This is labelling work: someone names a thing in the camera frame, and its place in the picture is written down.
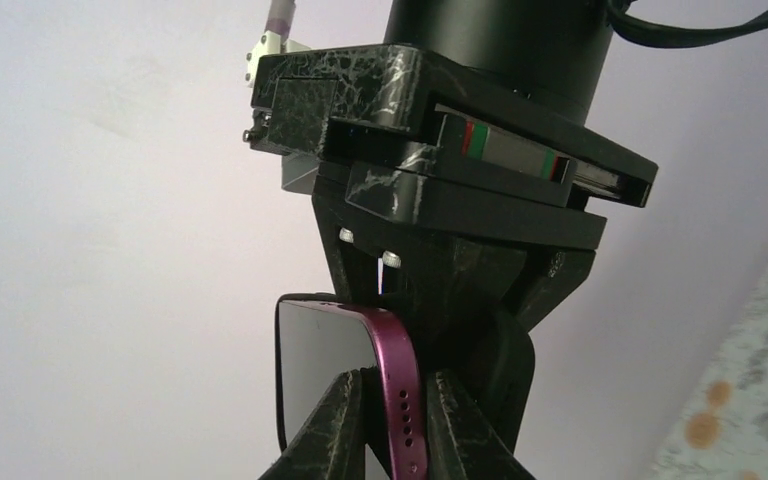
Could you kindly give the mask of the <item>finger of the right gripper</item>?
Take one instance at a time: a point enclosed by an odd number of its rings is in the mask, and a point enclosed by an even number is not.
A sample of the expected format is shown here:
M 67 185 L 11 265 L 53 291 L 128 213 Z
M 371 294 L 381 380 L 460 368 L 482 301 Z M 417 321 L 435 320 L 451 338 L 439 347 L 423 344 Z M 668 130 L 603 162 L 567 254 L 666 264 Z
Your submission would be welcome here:
M 536 244 L 493 244 L 500 265 L 493 275 L 502 280 L 501 298 L 489 307 L 489 322 L 513 319 L 532 331 L 581 286 L 591 273 L 594 250 Z
M 405 204 L 394 187 L 318 178 L 312 204 L 340 300 L 393 312 L 420 310 L 424 246 L 417 230 L 385 211 Z

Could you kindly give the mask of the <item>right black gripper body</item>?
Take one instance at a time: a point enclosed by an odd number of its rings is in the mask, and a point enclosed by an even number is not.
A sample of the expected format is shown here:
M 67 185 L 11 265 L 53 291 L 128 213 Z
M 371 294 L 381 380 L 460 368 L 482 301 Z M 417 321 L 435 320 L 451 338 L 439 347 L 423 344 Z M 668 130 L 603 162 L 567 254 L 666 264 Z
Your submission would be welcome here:
M 657 165 L 440 55 L 405 45 L 288 54 L 270 135 L 318 178 L 392 186 L 393 221 L 593 250 L 591 197 L 645 206 Z

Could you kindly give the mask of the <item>purple smartphone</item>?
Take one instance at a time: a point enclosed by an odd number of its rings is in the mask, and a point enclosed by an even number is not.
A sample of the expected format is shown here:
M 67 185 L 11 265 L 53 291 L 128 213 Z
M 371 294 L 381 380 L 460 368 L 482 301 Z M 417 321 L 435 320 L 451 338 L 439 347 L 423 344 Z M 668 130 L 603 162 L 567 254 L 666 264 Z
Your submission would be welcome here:
M 418 360 L 395 314 L 328 294 L 287 294 L 275 307 L 274 342 L 280 448 L 300 433 L 337 376 L 357 371 L 368 402 L 362 478 L 428 478 Z

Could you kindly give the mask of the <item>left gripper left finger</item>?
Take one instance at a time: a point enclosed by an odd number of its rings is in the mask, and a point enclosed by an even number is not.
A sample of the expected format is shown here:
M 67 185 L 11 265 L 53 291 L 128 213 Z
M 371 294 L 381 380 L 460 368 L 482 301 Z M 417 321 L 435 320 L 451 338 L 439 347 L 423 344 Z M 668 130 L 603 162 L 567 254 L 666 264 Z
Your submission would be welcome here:
M 364 478 L 364 422 L 363 375 L 359 370 L 343 372 L 260 480 Z

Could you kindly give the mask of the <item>black phone case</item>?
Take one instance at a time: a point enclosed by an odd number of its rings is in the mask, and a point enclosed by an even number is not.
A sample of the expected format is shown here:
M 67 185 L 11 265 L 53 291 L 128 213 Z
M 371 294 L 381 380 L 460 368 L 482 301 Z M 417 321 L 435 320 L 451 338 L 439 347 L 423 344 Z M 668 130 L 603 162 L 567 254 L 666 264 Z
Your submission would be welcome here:
M 276 430 L 286 448 L 334 377 L 375 367 L 377 343 L 358 311 L 332 294 L 285 294 L 274 314 Z M 506 314 L 459 353 L 453 368 L 509 450 L 516 446 L 534 374 L 529 335 Z

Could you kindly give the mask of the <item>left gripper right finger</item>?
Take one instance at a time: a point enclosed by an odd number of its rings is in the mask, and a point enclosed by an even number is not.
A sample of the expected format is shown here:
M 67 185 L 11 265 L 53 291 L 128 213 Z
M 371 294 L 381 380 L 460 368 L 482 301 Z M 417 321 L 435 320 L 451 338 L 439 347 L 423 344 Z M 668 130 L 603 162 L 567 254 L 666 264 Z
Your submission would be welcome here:
M 431 480 L 534 479 L 454 373 L 441 370 L 427 378 L 425 407 Z

